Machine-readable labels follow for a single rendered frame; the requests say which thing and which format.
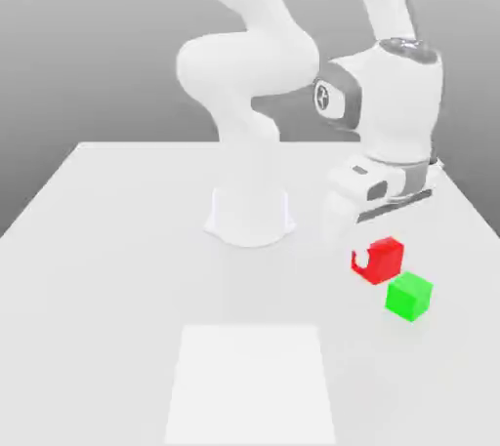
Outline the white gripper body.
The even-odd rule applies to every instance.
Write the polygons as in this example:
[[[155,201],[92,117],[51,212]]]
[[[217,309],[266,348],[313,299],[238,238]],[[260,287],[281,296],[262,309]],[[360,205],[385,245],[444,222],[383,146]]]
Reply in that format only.
[[[401,200],[382,201],[375,206],[362,207],[359,202],[347,196],[329,191],[321,213],[323,243],[328,248],[367,245],[370,237],[378,235],[378,232],[369,229],[369,223],[432,195],[433,190],[425,188]]]

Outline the small red cube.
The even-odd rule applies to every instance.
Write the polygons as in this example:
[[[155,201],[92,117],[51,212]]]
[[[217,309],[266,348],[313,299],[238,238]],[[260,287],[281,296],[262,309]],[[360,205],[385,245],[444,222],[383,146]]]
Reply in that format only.
[[[366,269],[351,269],[372,285],[378,285],[397,276],[401,272],[404,245],[389,236],[376,240],[367,248],[370,261]]]

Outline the small green cube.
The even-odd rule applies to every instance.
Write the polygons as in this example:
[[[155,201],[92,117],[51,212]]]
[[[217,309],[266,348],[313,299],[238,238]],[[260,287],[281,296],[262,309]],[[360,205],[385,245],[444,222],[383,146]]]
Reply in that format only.
[[[431,302],[434,284],[410,271],[388,285],[385,308],[409,322],[425,313]]]

